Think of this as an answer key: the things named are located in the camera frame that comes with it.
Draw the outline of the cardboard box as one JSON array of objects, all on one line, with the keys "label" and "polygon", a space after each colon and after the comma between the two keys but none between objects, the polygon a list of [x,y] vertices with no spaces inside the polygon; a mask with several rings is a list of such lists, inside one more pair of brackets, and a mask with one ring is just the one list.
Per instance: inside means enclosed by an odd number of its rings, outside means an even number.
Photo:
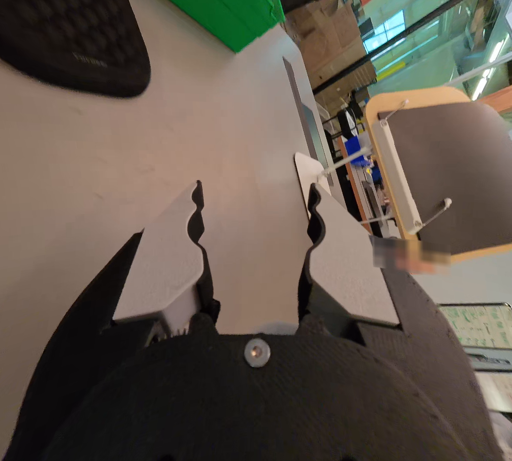
[{"label": "cardboard box", "polygon": [[288,14],[298,36],[311,87],[314,89],[367,55],[351,5],[338,6],[332,15],[306,7]]}]

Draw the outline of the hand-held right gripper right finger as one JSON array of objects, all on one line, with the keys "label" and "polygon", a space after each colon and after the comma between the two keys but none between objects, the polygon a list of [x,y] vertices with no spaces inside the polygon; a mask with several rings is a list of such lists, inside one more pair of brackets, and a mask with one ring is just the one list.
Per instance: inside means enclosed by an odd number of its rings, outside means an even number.
[{"label": "hand-held right gripper right finger", "polygon": [[298,284],[298,320],[321,317],[327,327],[365,321],[399,325],[389,289],[374,266],[370,234],[323,187],[311,184],[307,250]]}]

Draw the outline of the blue plastic bin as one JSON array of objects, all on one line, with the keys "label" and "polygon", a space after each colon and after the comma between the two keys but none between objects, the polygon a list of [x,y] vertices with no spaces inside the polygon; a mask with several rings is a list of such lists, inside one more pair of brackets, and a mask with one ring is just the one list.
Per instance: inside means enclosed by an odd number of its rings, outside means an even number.
[{"label": "blue plastic bin", "polygon": [[[350,139],[347,139],[343,144],[349,157],[354,155],[356,152],[361,151],[362,149],[371,148],[370,142],[366,138],[361,139],[360,136],[351,137]],[[357,168],[368,168],[372,164],[369,157],[370,152],[360,154],[358,157],[353,158],[350,161],[350,164]]]}]

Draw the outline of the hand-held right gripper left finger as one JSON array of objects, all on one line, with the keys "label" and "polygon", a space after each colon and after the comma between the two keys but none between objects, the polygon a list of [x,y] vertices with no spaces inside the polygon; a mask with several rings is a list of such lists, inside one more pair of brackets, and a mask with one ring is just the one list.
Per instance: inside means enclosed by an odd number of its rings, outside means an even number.
[{"label": "hand-held right gripper left finger", "polygon": [[197,313],[217,323],[220,302],[201,245],[203,208],[197,180],[144,228],[113,314],[116,323],[157,319],[171,335],[188,330]]}]

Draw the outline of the black honeycomb pad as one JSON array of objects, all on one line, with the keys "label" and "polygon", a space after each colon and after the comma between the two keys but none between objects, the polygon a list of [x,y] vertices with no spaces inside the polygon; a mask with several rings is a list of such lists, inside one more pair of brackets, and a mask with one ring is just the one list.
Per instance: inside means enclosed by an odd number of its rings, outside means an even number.
[{"label": "black honeycomb pad", "polygon": [[144,93],[149,55],[129,0],[1,0],[1,60],[49,85]]}]

